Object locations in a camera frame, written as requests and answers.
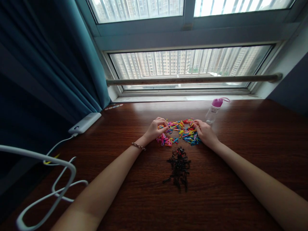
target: white cable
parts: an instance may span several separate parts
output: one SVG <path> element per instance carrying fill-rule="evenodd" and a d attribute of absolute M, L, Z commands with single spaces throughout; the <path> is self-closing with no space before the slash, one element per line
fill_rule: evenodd
<path fill-rule="evenodd" d="M 71 138 L 73 138 L 73 137 L 75 137 L 75 136 L 77 136 L 77 135 L 78 135 L 78 133 L 75 133 L 75 134 L 73 134 L 70 138 L 65 139 L 65 140 L 61 140 L 60 142 L 58 142 L 55 146 L 52 147 L 52 149 L 50 149 L 50 151 L 46 154 L 46 156 L 49 156 L 49 154 L 52 152 L 52 150 L 53 150 L 55 147 L 57 147 L 60 143 L 62 143 L 63 141 L 66 141 L 66 140 L 70 140 Z M 43 164 L 49 165 L 49 166 L 57 166 L 57 165 L 58 165 L 58 164 L 52 164 L 52 163 L 47 164 L 47 162 L 46 162 L 45 160 L 43 160 Z"/>
<path fill-rule="evenodd" d="M 32 158 L 37 158 L 40 160 L 47 160 L 47 161 L 52 161 L 53 163 L 59 164 L 59 165 L 63 165 L 65 167 L 68 167 L 71 171 L 71 176 L 70 179 L 68 180 L 66 186 L 63 189 L 60 189 L 56 192 L 53 192 L 39 200 L 37 200 L 36 202 L 32 203 L 31 205 L 29 205 L 27 208 L 24 209 L 24 211 L 21 212 L 21 214 L 18 216 L 17 220 L 16 220 L 16 224 L 19 230 L 21 231 L 33 231 L 37 228 L 39 228 L 51 215 L 51 213 L 54 211 L 54 209 L 56 208 L 56 206 L 58 205 L 58 203 L 60 202 L 61 198 L 63 197 L 64 193 L 66 193 L 66 191 L 68 190 L 68 188 L 70 187 L 71 183 L 73 182 L 73 179 L 75 178 L 76 175 L 76 168 L 74 165 L 72 165 L 71 163 L 64 161 L 64 160 L 60 160 L 60 159 L 56 159 L 53 157 L 49 157 L 37 152 L 32 152 L 29 150 L 25 150 L 25 149 L 20 149 L 20 148 L 15 148 L 15 147 L 10 147 L 10 146 L 5 146 L 5 145 L 0 145 L 0 151 L 4 151 L 4 152 L 10 152 L 10 153 L 15 153 L 18 155 L 23 155 L 23 156 L 28 156 L 28 157 L 32 157 Z M 56 199 L 56 201 L 54 202 L 54 204 L 52 205 L 51 209 L 48 211 L 48 213 L 45 215 L 45 217 L 36 225 L 28 227 L 25 225 L 25 223 L 23 222 L 23 216 L 25 215 L 25 213 L 34 205 L 36 205 L 37 203 L 41 202 L 42 200 L 58 193 L 61 192 L 61 194 L 59 195 L 59 197 Z"/>
<path fill-rule="evenodd" d="M 73 157 L 73 158 L 69 161 L 69 163 L 73 162 L 73 161 L 75 160 L 75 158 L 76 158 L 76 157 Z M 54 184 L 52 185 L 52 188 L 51 188 L 51 191 L 52 191 L 52 192 L 54 193 L 54 195 L 57 196 L 57 197 L 59 197 L 60 194 L 57 193 L 57 191 L 55 190 L 55 187 L 56 187 L 58 181 L 60 180 L 60 178 L 62 177 L 62 175 L 63 175 L 63 173 L 65 172 L 66 169 L 67 169 L 67 167 L 65 167 L 65 168 L 63 169 L 63 171 L 60 173 L 60 175 L 58 176 L 58 178 L 55 180 L 55 182 L 54 182 Z M 76 181 L 76 182 L 72 183 L 72 184 L 70 185 L 70 187 L 73 186 L 73 185 L 76 185 L 76 184 L 78 184 L 78 183 L 84 183 L 86 186 L 89 185 L 89 183 L 88 183 L 86 180 L 80 180 L 80 181 Z M 65 201 L 68 201 L 68 202 L 73 202 L 73 201 L 74 201 L 73 199 L 67 198 L 67 197 L 65 197 L 65 196 L 63 196 L 62 199 L 65 200 Z"/>
<path fill-rule="evenodd" d="M 64 166 L 65 168 L 63 169 L 63 171 L 60 173 L 60 175 L 58 176 L 58 178 L 56 179 L 56 181 L 54 182 L 54 184 L 52 185 L 52 193 L 51 194 L 48 194 L 47 196 L 44 196 L 42 197 L 41 199 L 33 202 L 31 205 L 29 205 L 27 208 L 25 208 L 21 214 L 18 216 L 17 220 L 16 220 L 16 224 L 17 224 L 17 227 L 20 231 L 33 231 L 37 228 L 39 228 L 48 218 L 49 216 L 52 214 L 52 212 L 54 211 L 54 209 L 57 207 L 58 203 L 60 202 L 61 199 L 63 200 L 66 200 L 66 201 L 69 201 L 69 202 L 73 202 L 74 200 L 73 199 L 70 199 L 70 198 L 67 198 L 67 197 L 64 197 L 64 194 L 66 193 L 66 191 L 68 190 L 69 187 L 73 186 L 73 185 L 76 185 L 78 183 L 84 183 L 86 186 L 89 184 L 86 180 L 80 180 L 80 181 L 76 181 L 74 183 L 72 183 L 72 181 L 74 180 L 75 178 L 75 175 L 76 175 L 76 168 L 75 166 L 71 163 L 75 160 L 76 157 L 73 157 L 69 162 L 67 161 L 64 161 L 64 160 L 60 160 L 60 159 L 57 159 L 57 158 L 54 158 L 54 157 L 50 157 L 48 156 L 52 150 L 58 146 L 61 142 L 63 141 L 66 141 L 66 140 L 69 140 L 75 136 L 77 136 L 78 133 L 75 133 L 73 134 L 70 138 L 68 139 L 65 139 L 65 140 L 62 140 L 60 142 L 58 142 L 48 153 L 47 155 L 43 155 L 43 154 L 40 154 L 40 153 L 37 153 L 37 152 L 32 152 L 32 151 L 29 151 L 29 150 L 25 150 L 25 149 L 20 149 L 20 148 L 15 148 L 15 147 L 10 147 L 10 146 L 5 146 L 5 145 L 0 145 L 0 151 L 4 151 L 4 152 L 10 152 L 10 153 L 15 153 L 15 154 L 18 154 L 18 155 L 23 155 L 23 156 L 28 156 L 28 157 L 32 157 L 32 158 L 37 158 L 37 159 L 41 159 L 43 160 L 43 163 L 47 166 L 57 166 L 57 165 L 62 165 Z M 54 164 L 47 164 L 46 161 L 50 161 Z M 59 179 L 62 177 L 63 173 L 65 172 L 65 170 L 69 168 L 71 170 L 71 176 L 70 176 L 70 179 L 69 181 L 67 182 L 66 186 L 62 189 L 59 189 L 59 190 L 55 190 L 55 187 L 56 187 L 56 184 L 58 183 Z M 48 213 L 45 215 L 45 217 L 35 226 L 31 226 L 31 227 L 28 227 L 25 225 L 25 223 L 23 222 L 23 216 L 26 214 L 26 212 L 32 208 L 34 205 L 38 204 L 39 202 L 45 200 L 46 198 L 48 197 L 51 197 L 55 195 L 56 197 L 58 197 L 56 199 L 56 201 L 54 202 L 53 206 L 51 207 L 51 209 L 48 211 Z"/>

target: pink bottle cap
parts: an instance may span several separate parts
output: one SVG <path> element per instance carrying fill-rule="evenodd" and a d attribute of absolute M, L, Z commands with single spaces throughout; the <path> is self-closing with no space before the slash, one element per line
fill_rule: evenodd
<path fill-rule="evenodd" d="M 231 101 L 228 98 L 218 98 L 218 99 L 214 99 L 212 102 L 212 106 L 214 107 L 221 107 L 222 103 L 226 101 L 228 103 L 230 103 Z"/>

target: hand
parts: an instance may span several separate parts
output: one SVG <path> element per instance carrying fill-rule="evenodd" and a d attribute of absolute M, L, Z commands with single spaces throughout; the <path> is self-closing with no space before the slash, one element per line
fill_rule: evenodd
<path fill-rule="evenodd" d="M 164 125 L 162 129 L 158 129 L 159 125 Z M 147 132 L 143 135 L 149 142 L 159 137 L 162 133 L 169 129 L 167 121 L 163 118 L 157 117 L 149 126 Z"/>
<path fill-rule="evenodd" d="M 213 147 L 220 143 L 210 125 L 202 122 L 202 120 L 194 120 L 194 122 L 194 127 L 197 130 L 198 136 L 206 146 L 213 149 Z"/>

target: bracelet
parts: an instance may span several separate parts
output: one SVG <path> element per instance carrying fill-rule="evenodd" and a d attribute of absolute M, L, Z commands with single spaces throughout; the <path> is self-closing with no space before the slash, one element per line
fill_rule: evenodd
<path fill-rule="evenodd" d="M 146 150 L 146 148 L 140 146 L 139 144 L 136 144 L 135 142 L 132 142 L 132 145 L 134 145 L 135 147 L 141 148 L 143 151 Z"/>

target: plastic bottle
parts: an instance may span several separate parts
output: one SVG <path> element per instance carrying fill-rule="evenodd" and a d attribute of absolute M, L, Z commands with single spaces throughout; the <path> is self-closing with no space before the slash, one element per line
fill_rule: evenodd
<path fill-rule="evenodd" d="M 212 102 L 212 106 L 209 109 L 208 113 L 205 116 L 205 122 L 209 125 L 212 125 L 216 120 L 216 115 L 218 110 L 220 109 L 223 101 L 230 103 L 231 101 L 228 98 L 217 98 Z"/>

